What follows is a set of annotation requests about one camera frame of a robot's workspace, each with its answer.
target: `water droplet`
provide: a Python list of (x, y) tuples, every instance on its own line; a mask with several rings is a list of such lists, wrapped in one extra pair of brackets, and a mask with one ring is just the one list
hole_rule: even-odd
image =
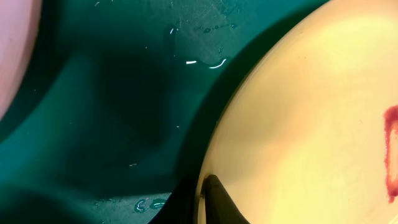
[(169, 25), (164, 29), (163, 43), (167, 55), (173, 58), (175, 55), (175, 36), (177, 35), (177, 27), (175, 25)]
[(145, 202), (146, 202), (145, 199), (139, 200), (134, 206), (134, 211), (139, 212), (139, 213), (146, 211), (147, 209), (143, 206), (143, 204)]
[(213, 64), (213, 65), (212, 65), (212, 64), (203, 63), (203, 62), (201, 62), (201, 61), (199, 61), (199, 60), (189, 60), (189, 61), (183, 61), (183, 62), (184, 62), (185, 65), (188, 65), (188, 66), (193, 66), (193, 65), (195, 64), (196, 66), (199, 66), (199, 67), (205, 67), (205, 68), (215, 69), (215, 68), (220, 68), (220, 67), (222, 67), (222, 66), (225, 64), (225, 62), (227, 61), (227, 59), (228, 59), (228, 58), (223, 58), (223, 59), (221, 59), (218, 63), (215, 63), (215, 64)]
[(151, 209), (162, 208), (165, 203), (166, 203), (165, 199), (157, 198), (152, 201), (151, 205), (149, 205), (149, 208), (151, 208)]

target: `red stain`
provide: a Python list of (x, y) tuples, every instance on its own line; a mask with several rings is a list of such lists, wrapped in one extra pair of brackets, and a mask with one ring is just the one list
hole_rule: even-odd
[(389, 203), (398, 196), (398, 105), (392, 106), (384, 113), (384, 134), (386, 138), (386, 158), (384, 163), (387, 169), (386, 185)]

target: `yellow plate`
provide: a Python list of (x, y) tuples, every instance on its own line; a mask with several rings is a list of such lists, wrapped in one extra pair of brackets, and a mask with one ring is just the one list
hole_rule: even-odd
[(250, 223), (398, 223), (384, 166), (382, 116), (393, 105), (398, 1), (331, 1), (240, 87), (213, 135), (197, 193), (216, 174)]

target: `dark green surface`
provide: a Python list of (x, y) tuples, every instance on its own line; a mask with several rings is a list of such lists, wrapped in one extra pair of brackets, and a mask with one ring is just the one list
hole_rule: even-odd
[(7, 214), (148, 222), (150, 205), (199, 171), (244, 76), (324, 0), (96, 2), (44, 0), (30, 67), (0, 123)]

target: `pink plate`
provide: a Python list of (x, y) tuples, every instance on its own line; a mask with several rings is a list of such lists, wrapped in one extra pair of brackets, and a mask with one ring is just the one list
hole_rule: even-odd
[(38, 33), (41, 0), (0, 0), (0, 119), (15, 97)]

